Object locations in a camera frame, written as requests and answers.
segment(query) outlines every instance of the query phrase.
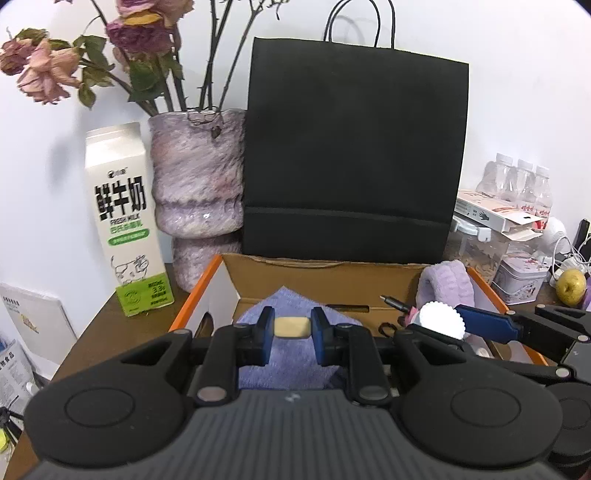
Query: dried flower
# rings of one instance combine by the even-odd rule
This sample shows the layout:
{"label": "dried flower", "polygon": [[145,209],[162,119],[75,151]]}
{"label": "dried flower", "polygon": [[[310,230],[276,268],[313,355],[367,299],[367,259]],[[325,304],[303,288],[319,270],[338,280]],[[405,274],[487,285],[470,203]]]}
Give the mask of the dried flower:
{"label": "dried flower", "polygon": [[161,17],[143,25],[126,25],[118,18],[107,24],[106,32],[111,43],[127,53],[166,53],[173,46]]}
{"label": "dried flower", "polygon": [[184,14],[193,10],[193,0],[117,0],[117,11],[124,18],[145,10],[161,13],[164,25],[170,28]]}
{"label": "dried flower", "polygon": [[164,25],[170,28],[193,10],[193,0],[160,0],[154,9],[164,15]]}
{"label": "dried flower", "polygon": [[35,47],[31,39],[13,38],[4,42],[0,52],[0,70],[6,75],[21,73],[28,63],[28,58]]}
{"label": "dried flower", "polygon": [[72,76],[78,69],[80,57],[76,48],[52,51],[44,39],[31,55],[28,69],[19,77],[17,86],[36,102],[57,103],[70,94],[61,86],[79,87]]}
{"label": "dried flower", "polygon": [[127,62],[127,59],[119,47],[113,47],[113,56],[115,57],[115,60],[121,64],[123,71],[125,73],[129,73],[129,63]]}
{"label": "dried flower", "polygon": [[149,10],[158,3],[158,0],[117,0],[117,11],[122,17]]}

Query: plastic water bottle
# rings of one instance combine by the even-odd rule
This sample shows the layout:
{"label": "plastic water bottle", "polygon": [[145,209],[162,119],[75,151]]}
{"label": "plastic water bottle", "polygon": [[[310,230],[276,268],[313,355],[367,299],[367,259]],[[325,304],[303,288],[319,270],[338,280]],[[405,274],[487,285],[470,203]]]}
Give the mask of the plastic water bottle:
{"label": "plastic water bottle", "polygon": [[550,190],[550,169],[538,166],[535,170],[535,212],[534,214],[542,220],[537,222],[539,229],[546,228],[550,210],[552,209],[552,191]]}
{"label": "plastic water bottle", "polygon": [[525,179],[525,185],[517,195],[517,208],[535,215],[535,174],[533,171],[530,172],[529,176]]}
{"label": "plastic water bottle", "polygon": [[507,181],[507,174],[509,173],[509,168],[512,163],[513,159],[511,157],[497,153],[496,161],[488,162],[486,165],[482,180],[476,186],[476,191],[484,193],[489,197],[502,198],[502,194],[505,190],[505,183]]}
{"label": "plastic water bottle", "polygon": [[525,188],[527,179],[533,176],[533,171],[532,163],[519,159],[516,167],[509,168],[501,199],[517,207],[517,197]]}

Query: yellow sponge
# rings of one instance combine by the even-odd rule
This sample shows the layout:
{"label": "yellow sponge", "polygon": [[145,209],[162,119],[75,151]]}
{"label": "yellow sponge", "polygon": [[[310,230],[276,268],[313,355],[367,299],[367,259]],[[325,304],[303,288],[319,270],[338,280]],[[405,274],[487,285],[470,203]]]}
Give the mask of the yellow sponge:
{"label": "yellow sponge", "polygon": [[308,317],[276,318],[275,336],[281,338],[308,338],[310,336],[310,319]]}

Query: vase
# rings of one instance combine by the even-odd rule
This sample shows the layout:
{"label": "vase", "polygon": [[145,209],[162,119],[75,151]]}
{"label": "vase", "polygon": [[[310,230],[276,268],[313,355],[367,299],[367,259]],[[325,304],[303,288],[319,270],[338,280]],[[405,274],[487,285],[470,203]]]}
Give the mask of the vase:
{"label": "vase", "polygon": [[156,224],[173,237],[178,285],[191,291],[216,253],[240,250],[245,111],[150,118]]}
{"label": "vase", "polygon": [[173,270],[177,285],[191,291],[216,254],[240,253],[238,232],[213,238],[173,238]]}

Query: milk carton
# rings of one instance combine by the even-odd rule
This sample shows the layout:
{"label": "milk carton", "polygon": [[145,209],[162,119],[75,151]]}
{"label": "milk carton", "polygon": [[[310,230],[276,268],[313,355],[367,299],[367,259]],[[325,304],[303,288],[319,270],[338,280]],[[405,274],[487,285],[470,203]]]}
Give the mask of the milk carton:
{"label": "milk carton", "polygon": [[100,242],[124,313],[131,316],[171,304],[139,123],[88,132],[86,177]]}

